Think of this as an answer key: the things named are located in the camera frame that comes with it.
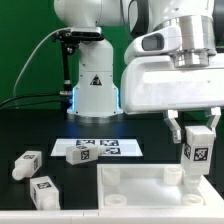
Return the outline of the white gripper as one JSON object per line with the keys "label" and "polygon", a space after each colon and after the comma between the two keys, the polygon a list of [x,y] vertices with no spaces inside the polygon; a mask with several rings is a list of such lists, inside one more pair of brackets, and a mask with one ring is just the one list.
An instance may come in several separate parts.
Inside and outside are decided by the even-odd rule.
{"label": "white gripper", "polygon": [[171,55],[181,44],[177,25],[136,38],[124,55],[120,93],[127,114],[165,111],[175,144],[182,141],[177,111],[209,108],[206,126],[215,131],[224,106],[224,53],[210,57],[207,67],[177,68]]}

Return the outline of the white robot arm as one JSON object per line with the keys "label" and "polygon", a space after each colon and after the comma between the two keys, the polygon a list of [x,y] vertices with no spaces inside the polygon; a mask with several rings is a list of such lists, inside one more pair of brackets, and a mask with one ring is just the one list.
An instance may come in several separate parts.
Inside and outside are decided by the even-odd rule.
{"label": "white robot arm", "polygon": [[162,113],[180,142],[212,140],[224,108],[215,0],[54,0],[78,50],[70,113]]}

